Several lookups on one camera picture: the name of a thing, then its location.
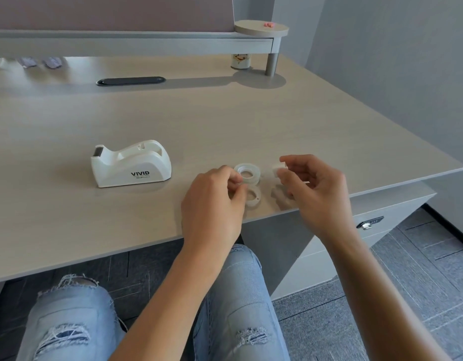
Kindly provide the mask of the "mauve desk partition panel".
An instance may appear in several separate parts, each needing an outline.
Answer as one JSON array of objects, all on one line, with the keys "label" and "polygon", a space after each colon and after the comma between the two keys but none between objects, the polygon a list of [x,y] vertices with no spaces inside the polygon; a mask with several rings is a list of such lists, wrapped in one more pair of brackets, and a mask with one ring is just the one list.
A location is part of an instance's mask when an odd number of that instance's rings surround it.
[{"label": "mauve desk partition panel", "polygon": [[0,30],[233,32],[233,0],[0,0]]}]

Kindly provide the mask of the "white drawer cabinet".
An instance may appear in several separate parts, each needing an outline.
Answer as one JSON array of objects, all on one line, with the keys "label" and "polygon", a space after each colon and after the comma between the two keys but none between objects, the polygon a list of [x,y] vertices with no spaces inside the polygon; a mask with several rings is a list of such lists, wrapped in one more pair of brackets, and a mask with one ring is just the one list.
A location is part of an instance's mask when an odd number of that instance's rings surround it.
[{"label": "white drawer cabinet", "polygon": [[[371,247],[435,195],[436,192],[425,183],[415,182],[353,197],[350,202],[355,229]],[[384,216],[384,219],[371,229],[356,228],[360,222],[380,216]],[[330,255],[321,240],[314,235],[270,297],[272,300],[280,299],[327,282],[336,275]]]}]

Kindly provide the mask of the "person's left leg ripped jeans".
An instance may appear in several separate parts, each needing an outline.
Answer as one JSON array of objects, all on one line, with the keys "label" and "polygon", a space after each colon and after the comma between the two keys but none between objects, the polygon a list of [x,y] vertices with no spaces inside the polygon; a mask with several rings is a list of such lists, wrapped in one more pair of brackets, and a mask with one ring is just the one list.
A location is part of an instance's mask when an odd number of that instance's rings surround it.
[{"label": "person's left leg ripped jeans", "polygon": [[108,361],[127,331],[99,282],[67,274],[38,294],[16,361]]}]

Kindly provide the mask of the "person's right leg ripped jeans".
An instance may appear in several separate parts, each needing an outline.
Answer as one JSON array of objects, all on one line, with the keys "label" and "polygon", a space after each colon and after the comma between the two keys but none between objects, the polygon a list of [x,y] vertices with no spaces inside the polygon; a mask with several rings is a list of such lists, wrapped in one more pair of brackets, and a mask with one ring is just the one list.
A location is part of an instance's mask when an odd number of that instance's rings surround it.
[{"label": "person's right leg ripped jeans", "polygon": [[261,264],[234,244],[193,329],[194,361],[290,361]]}]

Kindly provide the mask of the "black drawer combination lock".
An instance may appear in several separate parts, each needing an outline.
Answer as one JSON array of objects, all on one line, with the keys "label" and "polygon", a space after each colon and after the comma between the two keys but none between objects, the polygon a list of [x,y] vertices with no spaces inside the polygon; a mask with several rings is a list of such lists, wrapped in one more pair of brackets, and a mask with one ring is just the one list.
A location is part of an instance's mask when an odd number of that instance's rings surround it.
[{"label": "black drawer combination lock", "polygon": [[376,225],[380,223],[384,219],[384,216],[380,216],[377,218],[369,219],[369,220],[364,220],[357,224],[357,229],[362,229],[362,230],[369,230],[373,227],[373,225]]}]

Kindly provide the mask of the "person's left hand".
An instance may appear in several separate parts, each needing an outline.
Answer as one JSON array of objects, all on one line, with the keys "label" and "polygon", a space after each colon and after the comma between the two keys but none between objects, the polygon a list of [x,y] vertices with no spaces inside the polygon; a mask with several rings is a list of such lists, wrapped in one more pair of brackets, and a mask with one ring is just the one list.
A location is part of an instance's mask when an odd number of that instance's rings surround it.
[{"label": "person's left hand", "polygon": [[182,204],[182,234],[187,253],[226,258],[240,235],[245,207],[234,207],[229,185],[242,184],[241,175],[228,165],[199,174]]}]

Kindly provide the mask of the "white tape dispenser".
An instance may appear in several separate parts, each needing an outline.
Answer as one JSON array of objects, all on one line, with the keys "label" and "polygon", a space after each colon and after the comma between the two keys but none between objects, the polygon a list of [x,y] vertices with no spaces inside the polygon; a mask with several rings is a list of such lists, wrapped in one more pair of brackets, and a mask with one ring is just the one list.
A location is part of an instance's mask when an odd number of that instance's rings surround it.
[{"label": "white tape dispenser", "polygon": [[156,140],[146,140],[119,151],[97,145],[90,158],[99,188],[164,182],[172,176],[170,157]]}]

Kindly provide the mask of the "small white printed jar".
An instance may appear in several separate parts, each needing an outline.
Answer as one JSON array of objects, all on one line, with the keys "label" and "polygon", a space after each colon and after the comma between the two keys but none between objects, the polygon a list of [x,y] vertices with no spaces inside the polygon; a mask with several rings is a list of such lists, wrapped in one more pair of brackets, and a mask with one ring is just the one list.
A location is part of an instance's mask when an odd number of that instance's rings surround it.
[{"label": "small white printed jar", "polygon": [[251,54],[232,54],[230,66],[235,70],[247,70],[251,67]]}]

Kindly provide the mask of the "round beige shelf disc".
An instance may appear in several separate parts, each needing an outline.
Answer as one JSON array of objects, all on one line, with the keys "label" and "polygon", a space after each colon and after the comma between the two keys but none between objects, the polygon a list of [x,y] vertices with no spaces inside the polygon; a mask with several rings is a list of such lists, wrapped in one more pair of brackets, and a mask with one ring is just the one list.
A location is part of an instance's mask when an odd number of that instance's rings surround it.
[{"label": "round beige shelf disc", "polygon": [[276,38],[288,35],[289,28],[283,24],[275,23],[274,28],[264,27],[265,21],[259,20],[240,20],[235,22],[235,31],[237,33],[258,37],[258,38]]}]

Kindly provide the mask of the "clear tape roll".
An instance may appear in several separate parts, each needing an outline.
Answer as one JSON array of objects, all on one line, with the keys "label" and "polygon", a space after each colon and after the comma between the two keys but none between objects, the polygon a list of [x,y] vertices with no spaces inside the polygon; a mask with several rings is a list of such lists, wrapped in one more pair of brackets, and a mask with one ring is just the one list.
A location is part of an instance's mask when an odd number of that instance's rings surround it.
[{"label": "clear tape roll", "polygon": [[240,163],[234,167],[234,170],[241,175],[242,184],[249,186],[258,185],[261,177],[261,171],[258,166],[252,163]]}]

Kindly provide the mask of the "person's right forearm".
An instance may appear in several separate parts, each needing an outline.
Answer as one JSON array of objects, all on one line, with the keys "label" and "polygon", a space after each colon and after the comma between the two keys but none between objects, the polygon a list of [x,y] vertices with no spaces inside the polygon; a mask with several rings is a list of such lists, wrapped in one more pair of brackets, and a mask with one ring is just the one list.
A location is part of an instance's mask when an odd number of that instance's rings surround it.
[{"label": "person's right forearm", "polygon": [[369,361],[452,361],[352,230],[320,237],[337,270]]}]

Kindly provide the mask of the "grey cylindrical shelf leg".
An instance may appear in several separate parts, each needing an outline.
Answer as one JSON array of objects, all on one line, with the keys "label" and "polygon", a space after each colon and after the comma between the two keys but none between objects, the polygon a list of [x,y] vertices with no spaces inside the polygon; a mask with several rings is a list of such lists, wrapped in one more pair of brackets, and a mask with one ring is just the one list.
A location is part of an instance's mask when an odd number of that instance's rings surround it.
[{"label": "grey cylindrical shelf leg", "polygon": [[270,53],[267,56],[267,62],[265,67],[265,75],[273,77],[276,73],[276,65],[279,58],[279,53]]}]

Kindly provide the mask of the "person's left forearm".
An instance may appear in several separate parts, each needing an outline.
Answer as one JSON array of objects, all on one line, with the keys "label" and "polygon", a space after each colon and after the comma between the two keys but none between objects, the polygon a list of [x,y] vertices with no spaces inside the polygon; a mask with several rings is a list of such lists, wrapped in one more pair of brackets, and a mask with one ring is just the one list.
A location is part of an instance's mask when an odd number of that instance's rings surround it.
[{"label": "person's left forearm", "polygon": [[179,361],[199,307],[239,234],[185,238],[166,278],[113,360]]}]

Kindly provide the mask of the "person's right hand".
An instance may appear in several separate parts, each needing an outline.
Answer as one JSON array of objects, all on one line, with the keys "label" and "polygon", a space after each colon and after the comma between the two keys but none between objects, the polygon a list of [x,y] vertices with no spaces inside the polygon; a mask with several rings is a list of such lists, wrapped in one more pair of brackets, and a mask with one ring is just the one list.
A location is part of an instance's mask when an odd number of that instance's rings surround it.
[{"label": "person's right hand", "polygon": [[310,175],[306,186],[285,186],[311,232],[325,244],[357,241],[345,175],[312,154],[279,158],[288,170]]}]

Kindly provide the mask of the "grey desk side panel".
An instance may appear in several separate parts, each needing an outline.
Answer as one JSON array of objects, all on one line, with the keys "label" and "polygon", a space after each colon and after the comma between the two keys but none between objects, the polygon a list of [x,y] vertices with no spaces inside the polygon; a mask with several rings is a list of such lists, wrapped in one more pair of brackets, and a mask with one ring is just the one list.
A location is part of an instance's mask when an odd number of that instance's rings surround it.
[{"label": "grey desk side panel", "polygon": [[244,223],[241,236],[259,259],[271,296],[314,235],[299,211],[292,211]]}]

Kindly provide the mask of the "grey desk shelf riser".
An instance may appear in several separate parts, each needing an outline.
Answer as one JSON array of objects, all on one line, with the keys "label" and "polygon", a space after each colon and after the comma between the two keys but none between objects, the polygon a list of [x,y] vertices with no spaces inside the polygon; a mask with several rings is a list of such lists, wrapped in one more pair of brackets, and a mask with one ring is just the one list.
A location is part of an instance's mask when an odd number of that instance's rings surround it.
[{"label": "grey desk shelf riser", "polygon": [[0,30],[0,58],[278,53],[283,35],[237,32]]}]

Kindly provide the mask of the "person's leg ripped jeans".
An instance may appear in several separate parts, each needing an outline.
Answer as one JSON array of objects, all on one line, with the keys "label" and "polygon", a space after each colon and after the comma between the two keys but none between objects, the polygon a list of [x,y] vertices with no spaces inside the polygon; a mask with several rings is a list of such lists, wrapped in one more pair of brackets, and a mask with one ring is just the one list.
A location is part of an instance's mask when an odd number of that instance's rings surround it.
[{"label": "person's leg ripped jeans", "polygon": [[194,361],[290,361],[261,264],[234,244],[193,329]]},{"label": "person's leg ripped jeans", "polygon": [[67,274],[38,294],[16,361],[108,361],[127,331],[99,282]]}]

